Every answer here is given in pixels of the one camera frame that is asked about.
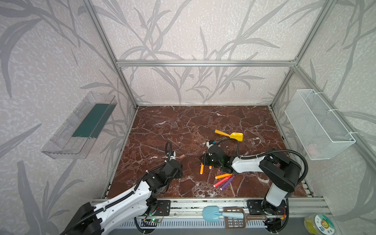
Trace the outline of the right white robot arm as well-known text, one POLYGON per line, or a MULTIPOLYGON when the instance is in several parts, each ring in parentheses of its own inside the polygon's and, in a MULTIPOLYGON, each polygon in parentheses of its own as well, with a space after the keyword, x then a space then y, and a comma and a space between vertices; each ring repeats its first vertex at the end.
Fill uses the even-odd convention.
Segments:
POLYGON ((242 173, 264 173, 272 184, 261 206, 269 214, 276 212, 282 202, 287 201, 308 173, 305 157, 290 149, 271 148, 257 155, 230 157, 219 145, 213 144, 199 159, 202 165, 220 168, 222 172, 230 174, 227 184, 242 173))

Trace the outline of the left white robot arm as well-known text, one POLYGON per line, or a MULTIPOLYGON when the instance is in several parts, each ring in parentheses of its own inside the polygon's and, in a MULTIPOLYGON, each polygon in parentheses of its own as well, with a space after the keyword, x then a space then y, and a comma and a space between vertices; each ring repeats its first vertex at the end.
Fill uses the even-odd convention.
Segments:
POLYGON ((183 166, 175 159, 147 171, 137 184, 102 203, 81 206, 63 235, 107 235, 123 222, 154 212, 156 195, 167 189, 174 179, 182 177, 183 166))

